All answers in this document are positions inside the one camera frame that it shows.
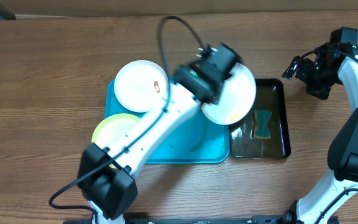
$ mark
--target table surface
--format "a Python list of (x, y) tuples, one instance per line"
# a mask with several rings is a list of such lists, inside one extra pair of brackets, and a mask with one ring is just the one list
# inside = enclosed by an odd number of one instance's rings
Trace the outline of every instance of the table surface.
[[(129, 212), (152, 218), (240, 218), (281, 214), (328, 169), (328, 147), (350, 115), (336, 85), (329, 100), (281, 74), (292, 58), (358, 29), (358, 11), (183, 16), (208, 43), (235, 49), (256, 78), (285, 88), (292, 154), (287, 160), (228, 158), (217, 165), (145, 166)], [(61, 223), (87, 211), (55, 210), (48, 199), (71, 182), (83, 149), (103, 119), (106, 89), (134, 60), (160, 64), (161, 17), (0, 21), (0, 223)], [(164, 32), (170, 68), (192, 60), (197, 44), (177, 22)], [(74, 188), (59, 204), (86, 204)], [(358, 195), (337, 211), (358, 223)]]

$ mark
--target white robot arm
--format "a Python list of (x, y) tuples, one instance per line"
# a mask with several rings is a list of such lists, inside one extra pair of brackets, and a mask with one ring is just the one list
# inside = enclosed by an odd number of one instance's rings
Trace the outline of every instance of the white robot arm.
[(358, 46), (356, 42), (357, 30), (345, 27), (335, 30), (331, 34), (329, 43), (313, 51), (318, 55), (314, 62), (304, 59), (305, 55), (295, 57), (290, 68), (283, 74), (283, 77), (291, 78), (293, 72), (298, 69), (296, 77), (308, 84), (306, 91), (322, 100), (327, 99), (331, 85), (343, 84), (352, 113), (329, 148), (330, 169), (307, 196), (299, 199), (296, 206), (293, 205), (292, 219), (296, 219), (294, 220), (296, 223), (326, 224), (330, 216), (358, 190)]
[(98, 224), (122, 220), (121, 215), (137, 196), (134, 178), (146, 160), (203, 103), (218, 103), (225, 80), (244, 72), (240, 62), (238, 54), (224, 44), (217, 49), (208, 47), (200, 59), (176, 70), (175, 84), (168, 88), (170, 94), (134, 128), (117, 141), (105, 146), (92, 144), (84, 151), (78, 178), (104, 161), (114, 164), (78, 184), (84, 197), (98, 211)]
[[(358, 63), (346, 57), (338, 71), (349, 99), (351, 112), (358, 108)], [(305, 197), (299, 199), (296, 205), (296, 214), (299, 220), (305, 224), (316, 223), (318, 217), (329, 204), (335, 200), (344, 189), (358, 189), (358, 182), (351, 180), (339, 181), (335, 178), (334, 171), (328, 170), (318, 184)], [(327, 223), (329, 217), (357, 192), (349, 192), (341, 197), (321, 219), (320, 224)]]

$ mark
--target black cable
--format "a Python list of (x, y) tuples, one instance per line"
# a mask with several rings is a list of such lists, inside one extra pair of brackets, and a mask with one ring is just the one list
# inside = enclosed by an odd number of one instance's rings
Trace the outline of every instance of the black cable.
[[(163, 18), (160, 22), (160, 24), (158, 25), (158, 48), (160, 51), (160, 57), (161, 57), (161, 61), (163, 63), (164, 66), (164, 70), (165, 73), (167, 74), (167, 76), (169, 77), (169, 67), (168, 67), (168, 63), (167, 63), (167, 59), (165, 58), (165, 54), (163, 51), (163, 44), (162, 44), (162, 29), (163, 29), (163, 25), (167, 20), (177, 20), (180, 21), (183, 25), (185, 25), (190, 32), (194, 35), (194, 37), (196, 38), (198, 44), (200, 45), (200, 48), (204, 48), (203, 43), (200, 39), (200, 37), (198, 37), (197, 33), (193, 30), (193, 28), (184, 20), (180, 19), (177, 16), (167, 16), (165, 18)], [(87, 179), (88, 177), (92, 176), (93, 174), (95, 174), (96, 172), (100, 171), (101, 169), (107, 167), (108, 165), (110, 165), (113, 161), (115, 161), (118, 157), (120, 157), (125, 151), (129, 150), (129, 148), (131, 146), (133, 146), (141, 137), (143, 137), (148, 131), (150, 131), (150, 129), (152, 129), (152, 127), (161, 119), (161, 117), (164, 115), (164, 113), (167, 112), (167, 108), (168, 105), (170, 103), (171, 100), (171, 89), (170, 89), (170, 82), (167, 83), (167, 100), (165, 102), (164, 107), (161, 110), (161, 113), (159, 114), (159, 116), (155, 119), (155, 121), (139, 136), (137, 136), (131, 143), (129, 143), (123, 150), (121, 150), (117, 155), (115, 155), (114, 157), (112, 157), (110, 160), (108, 160), (107, 162), (101, 164), (100, 166), (98, 166), (97, 168), (93, 169), (92, 171), (88, 172), (87, 174), (85, 174), (84, 176), (80, 177), (79, 179), (71, 182), (70, 184), (64, 186), (62, 189), (58, 190), (56, 193), (54, 193), (50, 198), (49, 198), (49, 205), (52, 208), (56, 208), (56, 209), (85, 209), (85, 210), (89, 210), (92, 212), (92, 215), (95, 216), (95, 224), (98, 224), (98, 211), (96, 211), (96, 209), (89, 207), (89, 206), (84, 206), (84, 205), (56, 205), (53, 203), (53, 201), (55, 200), (55, 198), (57, 198), (59, 195), (61, 195), (62, 193), (64, 193), (66, 190), (74, 187), (75, 185), (81, 183), (82, 181), (84, 181), (85, 179)]]
[(324, 215), (344, 196), (348, 195), (349, 192), (356, 191), (358, 192), (358, 189), (345, 189), (341, 194), (339, 194), (321, 213), (320, 216), (317, 218), (317, 221), (314, 224), (318, 224), (321, 219), (324, 217)]
[(302, 56), (301, 56), (301, 59), (304, 59), (304, 58), (305, 58), (306, 56), (308, 56), (308, 55), (311, 55), (311, 54), (319, 54), (319, 53), (337, 53), (337, 54), (340, 54), (340, 55), (344, 55), (344, 56), (346, 56), (346, 57), (349, 57), (350, 59), (352, 59), (353, 61), (355, 61), (355, 62), (358, 63), (358, 59), (355, 58), (355, 56), (350, 55), (350, 54), (347, 54), (347, 53), (345, 53), (345, 52), (341, 52), (341, 51), (339, 51), (339, 50), (323, 50), (323, 49), (318, 50), (318, 49), (316, 49), (316, 50), (310, 51), (310, 52), (308, 52), (308, 53), (302, 55)]

